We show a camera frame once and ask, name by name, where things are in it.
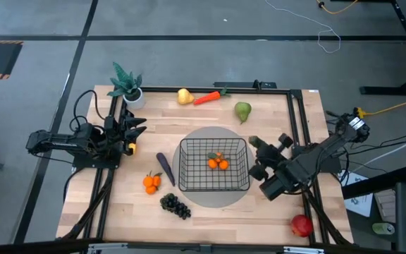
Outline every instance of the potted plant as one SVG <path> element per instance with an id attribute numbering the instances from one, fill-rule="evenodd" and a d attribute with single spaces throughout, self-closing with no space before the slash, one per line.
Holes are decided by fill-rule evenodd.
<path id="1" fill-rule="evenodd" d="M 111 78 L 111 82 L 116 86 L 116 90 L 107 95 L 117 97 L 123 95 L 129 109 L 141 109 L 145 105 L 144 95 L 140 89 L 142 84 L 142 75 L 136 79 L 133 78 L 133 72 L 128 75 L 118 63 L 113 62 L 113 68 L 117 74 L 117 79 Z"/>

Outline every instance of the eggplant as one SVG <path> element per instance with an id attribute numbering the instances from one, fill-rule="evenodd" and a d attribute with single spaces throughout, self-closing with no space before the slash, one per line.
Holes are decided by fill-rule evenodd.
<path id="1" fill-rule="evenodd" d="M 162 169 L 164 169 L 164 171 L 166 172 L 168 178 L 170 179 L 170 182 L 172 183 L 172 186 L 175 186 L 175 178 L 173 177 L 173 173 L 172 170 L 170 168 L 170 165 L 167 162 L 166 157 L 164 156 L 164 154 L 162 152 L 158 152 L 156 154 L 156 158 L 158 159 L 159 163 L 162 166 Z"/>

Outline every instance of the wooden table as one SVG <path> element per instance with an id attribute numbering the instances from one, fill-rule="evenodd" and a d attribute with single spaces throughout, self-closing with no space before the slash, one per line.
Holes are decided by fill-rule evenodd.
<path id="1" fill-rule="evenodd" d="M 106 96 L 113 87 L 95 86 L 101 115 L 109 112 L 111 98 Z M 304 106 L 312 142 L 328 136 L 319 93 L 303 90 Z M 290 220 L 303 214 L 300 195 L 281 195 L 268 201 L 259 189 L 260 182 L 253 181 L 247 194 L 236 203 L 223 208 L 200 207 L 172 187 L 164 174 L 162 186 L 154 195 L 147 195 L 142 180 L 150 171 L 163 171 L 156 160 L 162 152 L 169 163 L 179 142 L 190 132 L 205 126 L 221 126 L 235 131 L 243 138 L 258 135 L 267 143 L 278 143 L 278 136 L 292 136 L 289 111 L 284 95 L 235 94 L 229 98 L 194 106 L 179 105 L 174 92 L 146 92 L 147 103 L 134 111 L 136 117 L 147 119 L 148 129 L 137 139 L 137 152 L 131 157 L 123 155 L 116 170 L 104 229 L 107 241 L 145 241 L 169 243 L 239 243 L 271 245 L 305 245 L 307 238 L 291 233 Z M 233 113 L 235 103 L 243 101 L 252 105 L 248 121 L 240 125 Z M 296 116 L 298 106 L 295 102 Z M 93 100 L 87 115 L 89 122 L 102 124 L 96 115 Z M 299 136 L 303 137 L 300 118 L 296 117 Z M 70 181 L 57 236 L 68 233 L 87 209 L 96 169 L 84 169 Z M 344 237 L 352 241 L 352 234 L 344 206 L 340 184 L 329 174 L 319 174 L 321 196 L 326 214 Z M 192 218 L 182 220 L 162 210 L 159 199 L 175 193 L 192 210 Z M 319 223 L 313 211 L 317 241 L 321 242 Z M 91 236 L 96 235 L 99 211 L 94 217 Z"/>

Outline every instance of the apple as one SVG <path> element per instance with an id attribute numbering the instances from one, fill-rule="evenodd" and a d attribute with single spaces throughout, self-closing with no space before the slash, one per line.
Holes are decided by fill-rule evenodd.
<path id="1" fill-rule="evenodd" d="M 293 230 L 294 235 L 300 237 L 307 237 L 313 232 L 312 221 L 302 214 L 293 218 L 290 222 L 290 227 Z"/>

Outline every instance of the grapes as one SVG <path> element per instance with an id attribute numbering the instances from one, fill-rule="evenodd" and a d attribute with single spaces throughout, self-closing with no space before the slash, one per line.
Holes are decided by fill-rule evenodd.
<path id="1" fill-rule="evenodd" d="M 169 193 L 161 198 L 160 201 L 162 209 L 178 215 L 181 219 L 190 218 L 190 209 L 187 208 L 187 205 L 178 202 L 178 197 L 174 194 Z"/>

